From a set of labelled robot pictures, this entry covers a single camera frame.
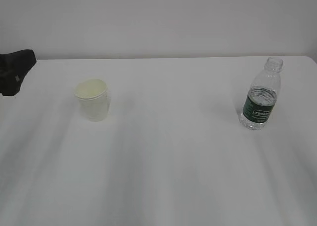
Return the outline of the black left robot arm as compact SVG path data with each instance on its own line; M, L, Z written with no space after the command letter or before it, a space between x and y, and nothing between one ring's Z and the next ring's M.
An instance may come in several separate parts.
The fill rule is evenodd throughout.
M0 93L14 96L37 60L32 49L25 49L0 55Z

